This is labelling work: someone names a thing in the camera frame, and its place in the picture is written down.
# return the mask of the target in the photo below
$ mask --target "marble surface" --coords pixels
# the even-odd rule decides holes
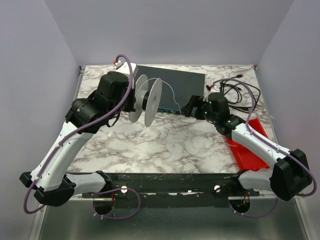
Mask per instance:
[[[243,74],[242,81],[258,87],[251,65],[151,66],[202,73],[206,76],[205,84]],[[110,70],[113,66],[87,66],[78,97],[86,98],[97,88],[100,77]],[[243,91],[242,95],[241,104],[250,106],[249,93]],[[228,95],[229,99],[235,97],[235,93]],[[247,118],[246,113],[233,109],[231,113]],[[252,118],[259,118],[268,137],[274,140],[262,97]],[[206,121],[157,113],[152,125],[145,127],[143,114],[138,122],[131,123],[128,114],[123,112],[114,127],[102,127],[93,136],[68,169],[70,172],[97,170],[110,173],[236,173],[239,168],[225,138]]]

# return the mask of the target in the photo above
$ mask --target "purple cable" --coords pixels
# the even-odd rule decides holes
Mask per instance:
[[[128,88],[126,89],[125,91],[125,94],[123,96],[123,98],[121,99],[121,101],[111,110],[109,111],[107,114],[103,115],[102,117],[88,123],[88,124],[85,124],[79,128],[77,128],[76,130],[70,132],[68,135],[66,135],[59,143],[59,147],[55,147],[53,149],[53,151],[50,153],[49,157],[46,159],[46,161],[44,162],[43,166],[41,167],[39,173],[36,175],[37,179],[35,179],[30,187],[28,188],[26,194],[25,194],[25,197],[24,197],[24,201],[23,201],[23,210],[26,214],[34,214],[38,211],[40,211],[41,209],[43,209],[45,207],[45,205],[42,205],[40,207],[38,207],[37,209],[35,210],[32,210],[32,211],[29,211],[28,210],[28,206],[27,206],[27,203],[28,203],[28,198],[29,198],[29,195],[31,193],[31,190],[33,189],[33,187],[37,184],[38,182],[38,179],[41,177],[41,175],[44,173],[46,167],[48,166],[48,164],[50,163],[50,161],[52,160],[52,158],[54,157],[54,155],[57,153],[58,149],[70,138],[72,137],[73,135],[77,134],[78,132],[86,129],[86,128],[89,128],[91,127],[92,125],[95,125],[105,119],[107,119],[108,117],[110,117],[112,114],[114,114],[126,101],[129,93],[130,93],[130,90],[131,90],[131,86],[132,86],[132,83],[133,83],[133,80],[134,80],[134,74],[133,74],[133,71],[132,71],[132,68],[131,68],[131,62],[130,60],[127,58],[127,56],[123,55],[123,54],[119,54],[118,56],[116,56],[115,60],[118,61],[119,58],[124,58],[125,61],[127,62],[128,66],[129,67],[129,72],[130,72],[130,77],[129,77],[129,84],[128,84]]]
[[[242,216],[242,217],[247,217],[247,218],[262,218],[262,217],[269,216],[270,214],[273,214],[273,213],[276,211],[276,209],[277,209],[277,207],[278,207],[278,205],[279,205],[279,202],[280,202],[280,198],[277,197],[274,207],[273,207],[270,211],[268,211],[267,213],[264,213],[264,214],[261,214],[261,215],[244,214],[244,213],[241,213],[241,212],[236,211],[231,204],[229,204],[229,205],[230,205],[230,208],[233,210],[233,212],[234,212],[235,214],[238,214],[238,215],[240,215],[240,216]]]
[[[96,211],[96,206],[93,205],[93,210],[94,210],[94,212],[95,212],[94,214],[95,214],[95,215],[98,215],[99,217],[102,217],[102,218],[104,218],[104,219],[113,219],[113,220],[123,220],[123,219],[128,219],[128,218],[131,218],[132,216],[134,216],[134,215],[139,211],[139,209],[140,209],[141,199],[140,199],[139,193],[137,193],[137,191],[135,191],[134,189],[132,189],[132,188],[125,188],[125,189],[126,189],[126,190],[129,190],[129,191],[131,191],[131,192],[134,192],[134,194],[135,194],[136,197],[138,198],[138,206],[136,207],[136,209],[134,210],[133,213],[131,213],[131,214],[128,215],[128,216],[114,216],[114,217],[112,217],[112,216],[105,216],[105,215],[100,215],[100,214],[98,214],[97,211]],[[114,192],[120,191],[120,190],[124,190],[124,189],[122,189],[122,188],[116,188],[116,189],[112,189],[112,190],[109,190],[109,191],[95,192],[94,194],[98,194],[98,195],[100,195],[100,194],[110,194],[110,193],[114,193]]]
[[[253,131],[253,130],[251,129],[251,127],[249,126],[250,117],[251,117],[251,115],[252,115],[252,113],[253,113],[253,111],[254,111],[254,109],[255,109],[255,97],[254,97],[254,94],[253,94],[252,90],[251,90],[244,82],[242,82],[242,81],[240,81],[240,80],[237,80],[237,79],[234,79],[234,78],[224,78],[224,79],[220,79],[220,80],[214,81],[214,82],[213,82],[213,85],[216,84],[216,83],[225,81],[225,80],[231,80],[231,81],[235,81],[235,82],[237,82],[237,83],[240,83],[241,85],[243,85],[243,86],[248,90],[248,92],[249,92],[249,94],[250,94],[250,96],[251,96],[252,106],[251,106],[251,108],[250,108],[249,115],[248,115],[248,117],[247,117],[247,119],[246,119],[246,122],[245,122],[245,125],[246,125],[246,128],[248,129],[248,131],[249,131],[252,135],[254,135],[257,139],[259,139],[260,141],[262,141],[263,143],[265,143],[267,146],[271,147],[271,148],[274,149],[274,150],[278,150],[277,147],[273,146],[273,145],[270,144],[268,141],[266,141],[265,139],[263,139],[262,137],[260,137],[259,135],[257,135],[257,134],[255,133],[255,131]],[[300,193],[300,194],[298,194],[298,196],[309,197],[309,196],[313,195],[313,194],[317,191],[317,187],[318,187],[315,176],[310,172],[310,170],[309,170],[305,165],[303,165],[303,164],[302,164],[298,159],[296,159],[294,156],[288,154],[287,152],[285,152],[285,151],[283,151],[283,150],[281,150],[281,149],[279,150],[279,152],[282,153],[282,154],[284,154],[285,156],[291,158],[294,162],[296,162],[303,170],[305,170],[305,171],[308,173],[308,175],[311,177],[311,179],[312,179],[312,181],[313,181],[313,190],[312,190],[311,192],[309,192],[309,193]],[[266,214],[263,214],[263,215],[255,216],[255,218],[265,217],[265,216],[268,216],[269,214],[272,214],[272,213],[275,211],[275,209],[277,208],[278,202],[279,202],[279,201],[277,201],[275,208],[273,208],[270,212],[268,212],[268,213],[266,213]]]

